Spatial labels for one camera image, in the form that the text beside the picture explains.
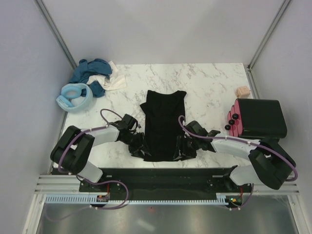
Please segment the black t shirt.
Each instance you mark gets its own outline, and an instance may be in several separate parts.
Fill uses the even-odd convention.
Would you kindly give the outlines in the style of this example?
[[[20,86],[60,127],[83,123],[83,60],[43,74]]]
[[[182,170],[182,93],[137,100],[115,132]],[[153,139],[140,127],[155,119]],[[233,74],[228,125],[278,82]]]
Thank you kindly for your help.
[[[145,114],[145,141],[148,153],[144,161],[173,161],[176,153],[177,137],[184,135],[178,117],[185,115],[185,91],[161,94],[147,92],[146,101],[140,105]]]

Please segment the black and pink drawer box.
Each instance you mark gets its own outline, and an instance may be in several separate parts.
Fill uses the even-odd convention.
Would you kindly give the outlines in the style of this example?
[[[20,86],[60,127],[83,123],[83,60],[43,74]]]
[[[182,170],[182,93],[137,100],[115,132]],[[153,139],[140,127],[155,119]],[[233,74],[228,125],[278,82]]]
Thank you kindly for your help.
[[[225,130],[245,139],[285,138],[287,126],[278,100],[237,98],[226,116]]]

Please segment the blue t shirt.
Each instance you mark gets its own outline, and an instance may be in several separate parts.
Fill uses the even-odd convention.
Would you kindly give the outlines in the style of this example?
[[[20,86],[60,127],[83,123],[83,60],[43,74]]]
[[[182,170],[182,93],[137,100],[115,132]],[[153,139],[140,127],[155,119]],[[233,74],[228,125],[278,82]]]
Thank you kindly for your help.
[[[87,84],[90,76],[102,75],[109,78],[112,72],[111,66],[105,60],[96,58],[95,60],[88,62],[86,59],[81,59],[78,67],[75,68],[69,83]],[[93,92],[93,97],[100,98],[105,95],[105,90],[98,81],[92,81],[88,86]]]

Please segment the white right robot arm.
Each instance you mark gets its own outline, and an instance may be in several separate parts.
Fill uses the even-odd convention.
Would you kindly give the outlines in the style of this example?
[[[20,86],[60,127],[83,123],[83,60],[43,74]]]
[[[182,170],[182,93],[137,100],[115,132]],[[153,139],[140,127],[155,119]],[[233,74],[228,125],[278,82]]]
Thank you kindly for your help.
[[[285,182],[298,179],[296,163],[275,139],[246,140],[227,136],[219,131],[205,136],[190,133],[177,137],[176,153],[179,159],[196,157],[198,150],[229,154],[246,159],[247,166],[232,166],[224,175],[223,186],[229,192],[240,186],[263,183],[279,190]]]

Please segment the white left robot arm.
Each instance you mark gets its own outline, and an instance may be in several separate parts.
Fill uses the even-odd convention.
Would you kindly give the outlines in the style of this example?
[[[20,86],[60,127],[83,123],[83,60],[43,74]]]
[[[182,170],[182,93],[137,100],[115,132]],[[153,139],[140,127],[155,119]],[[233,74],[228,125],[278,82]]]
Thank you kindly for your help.
[[[127,125],[123,121],[84,131],[70,126],[53,148],[50,159],[58,164],[61,173],[80,176],[95,191],[101,192],[105,190],[107,180],[103,177],[103,171],[89,161],[91,149],[104,143],[120,141],[128,146],[132,156],[143,157],[147,153],[144,133],[132,127],[132,123]]]

